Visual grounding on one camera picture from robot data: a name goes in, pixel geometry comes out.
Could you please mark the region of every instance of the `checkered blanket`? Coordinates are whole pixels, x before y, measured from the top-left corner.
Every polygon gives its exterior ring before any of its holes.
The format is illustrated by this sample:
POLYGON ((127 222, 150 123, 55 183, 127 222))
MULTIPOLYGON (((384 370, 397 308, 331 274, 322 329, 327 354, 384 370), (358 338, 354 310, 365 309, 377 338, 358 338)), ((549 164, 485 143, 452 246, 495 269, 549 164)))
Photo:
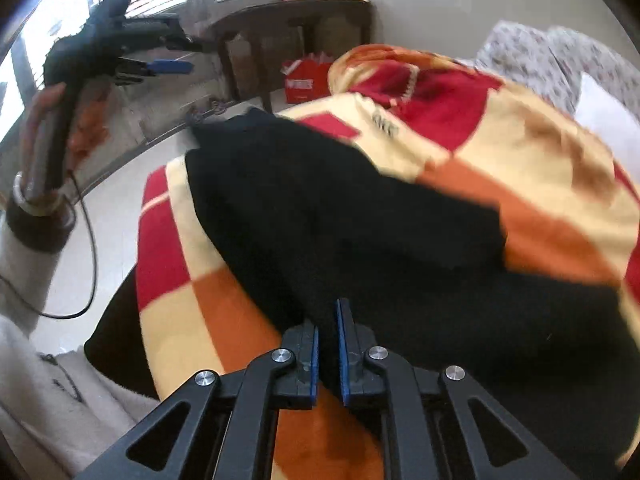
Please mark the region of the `checkered blanket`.
MULTIPOLYGON (((381 173, 498 207, 510 269, 615 286, 640 342, 639 190, 593 134, 523 86, 425 52, 357 47, 329 83, 331 97, 284 116, 381 173)), ((242 369, 279 344, 198 223, 183 156, 146 183, 136 279, 161 399, 197 370, 242 369)), ((311 412, 281 413, 274 478, 382 476, 373 437, 327 391, 311 412)))

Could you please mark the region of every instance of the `black cable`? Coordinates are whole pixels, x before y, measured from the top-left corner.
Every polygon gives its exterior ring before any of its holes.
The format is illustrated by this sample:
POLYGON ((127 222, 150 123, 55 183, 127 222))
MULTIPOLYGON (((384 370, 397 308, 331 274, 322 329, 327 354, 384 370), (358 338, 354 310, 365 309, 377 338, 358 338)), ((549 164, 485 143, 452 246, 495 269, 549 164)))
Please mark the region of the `black cable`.
POLYGON ((80 193, 80 186, 78 186, 78 181, 76 180, 76 176, 72 171, 68 172, 71 182, 74 184, 74 188, 76 189, 76 193, 78 194, 78 202, 80 203, 80 209, 82 210, 82 216, 84 216, 84 222, 86 223, 86 228, 89 233, 89 242, 91 244, 91 256, 94 263, 94 275, 92 277, 91 284, 91 295, 89 296, 89 301, 84 306, 82 310, 74 314, 47 314, 46 312, 41 312, 37 308, 35 308, 31 303, 24 299, 24 297, 18 292, 18 290, 14 287, 14 284, 11 283, 8 279, 6 279, 2 274, 0 274, 0 281, 2 281, 11 292, 20 300, 20 302, 29 310, 31 310, 34 314, 37 314, 41 317, 47 317, 49 319, 75 319, 77 317, 83 316, 92 306, 95 298, 95 289, 97 288, 98 282, 98 254, 95 245, 95 235, 94 229, 91 226, 91 221, 89 220, 89 213, 86 210, 86 205, 84 204, 84 199, 82 198, 82 194, 80 193))

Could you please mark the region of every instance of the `silver screw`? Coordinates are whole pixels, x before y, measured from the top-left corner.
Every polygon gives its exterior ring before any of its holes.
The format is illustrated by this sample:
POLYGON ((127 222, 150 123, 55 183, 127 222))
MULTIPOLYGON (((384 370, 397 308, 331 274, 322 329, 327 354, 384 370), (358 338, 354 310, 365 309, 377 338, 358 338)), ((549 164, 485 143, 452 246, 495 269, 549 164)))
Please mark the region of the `silver screw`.
POLYGON ((277 363, 285 363, 286 361, 291 359, 291 352, 286 348, 276 348, 273 352, 271 352, 271 359, 273 359, 277 363))
POLYGON ((458 365, 447 366, 444 373, 452 381, 461 381, 465 378, 465 369, 458 365))
POLYGON ((211 370, 203 370, 196 375, 196 384, 198 386, 209 386, 215 380, 216 376, 211 370))
POLYGON ((389 355, 389 351, 383 346, 372 346, 369 348, 369 357, 376 361, 382 361, 389 355))

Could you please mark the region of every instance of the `wall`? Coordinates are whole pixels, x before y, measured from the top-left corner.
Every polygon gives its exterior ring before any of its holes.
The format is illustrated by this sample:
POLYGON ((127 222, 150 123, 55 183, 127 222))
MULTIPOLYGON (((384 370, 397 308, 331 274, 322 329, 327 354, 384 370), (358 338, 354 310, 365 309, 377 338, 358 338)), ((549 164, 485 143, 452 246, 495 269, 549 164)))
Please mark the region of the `wall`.
POLYGON ((640 66, 640 55, 602 0, 372 0, 374 40, 473 57, 498 20, 579 30, 640 66))

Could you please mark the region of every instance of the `white tile floor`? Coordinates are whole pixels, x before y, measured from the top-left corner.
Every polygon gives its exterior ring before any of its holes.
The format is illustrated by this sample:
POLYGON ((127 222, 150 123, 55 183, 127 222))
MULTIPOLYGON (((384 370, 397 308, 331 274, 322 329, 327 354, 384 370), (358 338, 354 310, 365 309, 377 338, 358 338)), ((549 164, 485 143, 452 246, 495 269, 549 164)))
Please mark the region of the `white tile floor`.
MULTIPOLYGON (((275 112, 284 110, 284 92, 271 95, 275 112)), ((246 101, 223 115, 244 113, 258 99, 246 101)), ((84 316, 73 320, 41 318, 31 341, 41 352, 58 353, 76 349, 93 333, 100 316, 138 257, 138 215, 147 175, 195 146, 192 137, 181 131, 137 156, 91 190, 85 203, 94 228, 98 249, 98 286, 94 305, 84 316)), ((91 289, 89 237, 79 206, 78 225, 62 252, 51 283, 46 311, 70 314, 82 308, 91 289)))

